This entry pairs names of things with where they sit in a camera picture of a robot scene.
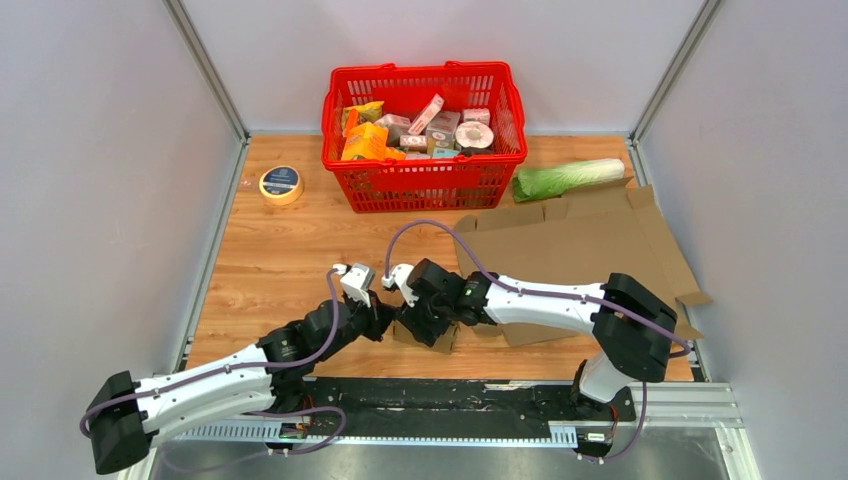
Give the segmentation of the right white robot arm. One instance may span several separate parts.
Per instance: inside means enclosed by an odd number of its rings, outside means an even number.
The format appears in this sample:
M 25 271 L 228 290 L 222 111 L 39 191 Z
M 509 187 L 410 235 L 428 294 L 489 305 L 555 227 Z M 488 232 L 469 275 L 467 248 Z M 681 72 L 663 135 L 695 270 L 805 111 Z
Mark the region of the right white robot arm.
M 394 266 L 382 284 L 401 293 L 399 322 L 428 346 L 457 323 L 538 325 L 592 336 L 601 351 L 583 364 L 570 391 L 572 409 L 586 419 L 598 417 L 631 382 L 664 381 L 679 340 L 675 311 L 623 273 L 602 283 L 553 285 L 483 271 L 463 278 L 423 259 Z

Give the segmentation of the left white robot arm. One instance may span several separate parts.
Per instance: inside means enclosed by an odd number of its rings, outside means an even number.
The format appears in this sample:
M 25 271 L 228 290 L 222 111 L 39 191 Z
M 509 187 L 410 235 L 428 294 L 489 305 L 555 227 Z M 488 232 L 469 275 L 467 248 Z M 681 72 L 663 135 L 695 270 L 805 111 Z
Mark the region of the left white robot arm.
M 81 420 L 96 473 L 128 468 L 205 423 L 249 412 L 296 413 L 306 398 L 303 377 L 361 337 L 381 341 L 397 311 L 376 295 L 366 302 L 326 300 L 217 361 L 155 378 L 111 375 Z

